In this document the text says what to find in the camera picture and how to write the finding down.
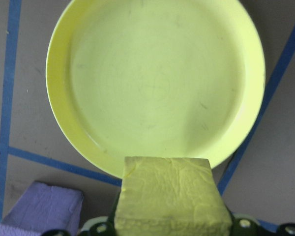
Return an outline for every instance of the metal bolt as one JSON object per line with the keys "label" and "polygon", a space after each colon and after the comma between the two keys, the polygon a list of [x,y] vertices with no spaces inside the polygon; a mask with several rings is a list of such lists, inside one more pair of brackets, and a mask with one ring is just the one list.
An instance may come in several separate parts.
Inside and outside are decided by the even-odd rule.
{"label": "metal bolt", "polygon": [[251,223],[249,220],[246,220],[246,219],[241,219],[240,222],[239,222],[239,225],[243,228],[250,228],[251,226]]}
{"label": "metal bolt", "polygon": [[295,235],[295,227],[293,227],[293,226],[286,226],[285,231],[291,235]]}
{"label": "metal bolt", "polygon": [[98,233],[102,233],[105,232],[107,230],[107,225],[106,224],[101,224],[99,226],[97,226],[96,231]]}

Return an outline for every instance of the blue tape line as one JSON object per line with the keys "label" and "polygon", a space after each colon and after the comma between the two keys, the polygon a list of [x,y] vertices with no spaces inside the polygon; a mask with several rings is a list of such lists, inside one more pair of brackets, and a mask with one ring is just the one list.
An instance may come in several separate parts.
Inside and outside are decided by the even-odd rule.
{"label": "blue tape line", "polygon": [[15,72],[16,50],[19,34],[21,0],[10,0],[5,45],[5,62],[0,126],[0,221],[3,212],[3,200],[6,180],[8,146],[11,125],[12,96]]}
{"label": "blue tape line", "polygon": [[263,221],[263,220],[258,220],[258,221],[261,224],[261,226],[263,228],[265,228],[266,230],[269,230],[271,232],[276,232],[277,227],[278,227],[277,225],[272,224],[272,223],[269,223],[269,222],[266,222],[266,221]]}
{"label": "blue tape line", "polygon": [[281,54],[281,57],[279,59],[279,61],[277,62],[273,73],[270,77],[270,80],[265,88],[265,94],[264,94],[264,99],[260,108],[260,112],[257,116],[256,122],[253,125],[250,133],[248,134],[248,136],[246,137],[246,139],[244,140],[244,142],[240,145],[240,147],[238,148],[238,150],[236,151],[232,161],[230,162],[230,164],[228,165],[225,173],[223,174],[221,180],[219,181],[217,188],[220,192],[220,194],[222,195],[227,187],[227,185],[229,184],[240,160],[243,157],[244,152],[247,149],[247,146],[250,142],[250,140],[252,139],[253,134],[255,133],[257,126],[259,125],[267,106],[269,105],[271,98],[273,97],[285,71],[286,68],[288,67],[293,54],[295,52],[295,26],[292,30],[292,33],[283,49],[283,52]]}
{"label": "blue tape line", "polygon": [[112,178],[112,177],[107,176],[105,174],[101,174],[101,173],[98,173],[95,171],[84,169],[82,167],[71,165],[71,164],[68,164],[68,163],[65,163],[62,161],[57,161],[57,160],[54,160],[54,159],[51,159],[51,158],[48,158],[45,156],[34,154],[34,153],[24,151],[21,149],[17,149],[14,147],[9,148],[9,153],[14,156],[17,156],[17,157],[20,157],[20,158],[23,158],[23,159],[26,159],[29,161],[34,161],[34,162],[37,162],[37,163],[40,163],[40,164],[43,164],[46,166],[54,167],[54,168],[57,168],[57,169],[60,169],[63,171],[67,171],[67,172],[71,172],[71,173],[74,173],[77,175],[85,176],[85,177],[95,179],[95,180],[98,180],[98,181],[101,181],[104,183],[109,183],[109,184],[112,184],[115,186],[121,186],[121,179]]}

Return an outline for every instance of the gray floor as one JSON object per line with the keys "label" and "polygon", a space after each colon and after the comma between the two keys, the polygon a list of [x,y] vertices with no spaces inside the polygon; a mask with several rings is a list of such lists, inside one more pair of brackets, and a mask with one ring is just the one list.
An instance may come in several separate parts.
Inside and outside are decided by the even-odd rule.
{"label": "gray floor", "polygon": [[[70,145],[51,112],[45,58],[69,0],[23,0],[9,145],[100,172]],[[295,0],[242,0],[259,31],[269,79],[295,24]],[[0,117],[8,0],[0,0]],[[213,170],[218,181],[226,166]],[[107,215],[119,188],[36,162],[8,157],[3,216],[35,180],[81,189],[81,222]],[[232,211],[275,224],[295,222],[295,55],[224,194]]]}

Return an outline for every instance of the purple foam block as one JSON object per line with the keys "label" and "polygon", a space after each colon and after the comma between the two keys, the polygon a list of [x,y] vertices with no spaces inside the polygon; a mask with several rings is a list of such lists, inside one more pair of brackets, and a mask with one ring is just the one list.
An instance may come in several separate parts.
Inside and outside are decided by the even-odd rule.
{"label": "purple foam block", "polygon": [[78,231],[83,194],[34,182],[0,223],[0,236],[40,236],[52,229]]}

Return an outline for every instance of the sponge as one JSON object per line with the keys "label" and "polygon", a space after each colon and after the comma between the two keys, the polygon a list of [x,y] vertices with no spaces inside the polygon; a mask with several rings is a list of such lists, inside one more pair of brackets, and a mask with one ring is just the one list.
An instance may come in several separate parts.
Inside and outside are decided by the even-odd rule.
{"label": "sponge", "polygon": [[208,160],[125,158],[118,236],[228,236],[231,226]]}

